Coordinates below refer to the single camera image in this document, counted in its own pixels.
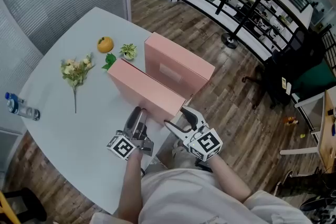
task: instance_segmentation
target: desk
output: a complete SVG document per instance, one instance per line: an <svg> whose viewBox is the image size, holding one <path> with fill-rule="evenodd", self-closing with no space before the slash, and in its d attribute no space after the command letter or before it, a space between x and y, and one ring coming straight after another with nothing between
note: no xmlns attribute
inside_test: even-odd
<svg viewBox="0 0 336 224"><path fill-rule="evenodd" d="M280 151L281 155L318 153L325 169L327 169L327 173L332 172L331 167L333 166L336 152L336 136L332 136L332 124L334 123L334 119L333 115L328 116L328 111L333 108L329 91L330 89L295 105L295 107L297 108L312 101L323 99L323 115L321 117L321 129L318 132L318 145L316 147L310 148Z"/></svg>
<svg viewBox="0 0 336 224"><path fill-rule="evenodd" d="M123 129L134 109L121 97L117 87L101 67L106 54L97 51L97 41L110 36L112 53L119 56L123 44L138 47L132 63L145 70L144 41L147 30L102 9L94 8L76 22L48 51L25 83L20 96L41 112L39 121L23 118L37 145L59 172L92 202L114 213L120 198L126 161L106 149ZM77 89L77 114L71 87L62 79L62 59L82 59L93 52L96 65ZM153 157L169 135L169 130L147 121L147 133L154 142ZM146 169L153 157L144 155Z"/></svg>

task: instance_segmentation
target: hand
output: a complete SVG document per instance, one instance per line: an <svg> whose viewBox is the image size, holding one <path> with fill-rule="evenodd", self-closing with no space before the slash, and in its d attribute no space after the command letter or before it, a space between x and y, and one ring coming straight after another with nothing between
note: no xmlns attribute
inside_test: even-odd
<svg viewBox="0 0 336 224"><path fill-rule="evenodd" d="M130 157L128 158L128 161L130 161L130 160L135 160L135 161L139 161L139 162L140 162L141 159L142 159L142 156L143 156L142 151L136 148L136 149L133 150L133 152L131 153Z"/></svg>
<svg viewBox="0 0 336 224"><path fill-rule="evenodd" d="M212 156L210 159L208 159L206 162L208 163L208 165L212 165L214 162L217 162L218 158L221 159L221 157L218 154L215 154L214 156Z"/></svg>

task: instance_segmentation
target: glass wall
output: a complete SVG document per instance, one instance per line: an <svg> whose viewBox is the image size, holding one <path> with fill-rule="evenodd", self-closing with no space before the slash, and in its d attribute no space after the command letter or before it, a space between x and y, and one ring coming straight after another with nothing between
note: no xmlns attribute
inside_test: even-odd
<svg viewBox="0 0 336 224"><path fill-rule="evenodd" d="M316 27L323 19L332 11L332 4L329 0L308 0L313 7L313 13L311 16L311 26ZM319 25L317 30L320 30L325 25Z"/></svg>

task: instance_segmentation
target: plastic bottle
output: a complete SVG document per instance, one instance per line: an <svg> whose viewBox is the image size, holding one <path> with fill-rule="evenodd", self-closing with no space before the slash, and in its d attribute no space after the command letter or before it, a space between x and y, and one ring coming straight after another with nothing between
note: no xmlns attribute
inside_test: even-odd
<svg viewBox="0 0 336 224"><path fill-rule="evenodd" d="M10 113L20 115L34 121L38 121L40 119L40 112L38 111L38 109L33 109L29 106L15 101L14 99L9 99L7 105Z"/></svg>
<svg viewBox="0 0 336 224"><path fill-rule="evenodd" d="M5 98L6 98L7 100L9 100L9 99L13 99L14 101L17 101L17 102L19 102L19 103L21 103L21 104L23 104L23 103L25 102L25 100L21 99L21 98L18 97L16 94L14 94L14 93L10 93L10 92L6 92L6 93L5 93Z"/></svg>

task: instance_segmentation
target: pink box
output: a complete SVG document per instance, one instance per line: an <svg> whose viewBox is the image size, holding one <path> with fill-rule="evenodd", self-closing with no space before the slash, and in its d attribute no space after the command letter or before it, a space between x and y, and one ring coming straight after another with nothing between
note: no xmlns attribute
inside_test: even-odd
<svg viewBox="0 0 336 224"><path fill-rule="evenodd" d="M157 33L145 41L145 65L148 75L187 100L215 70L207 61Z"/></svg>
<svg viewBox="0 0 336 224"><path fill-rule="evenodd" d="M183 97L125 60L116 60L108 74L129 103L147 109L160 124L172 120L185 102Z"/></svg>

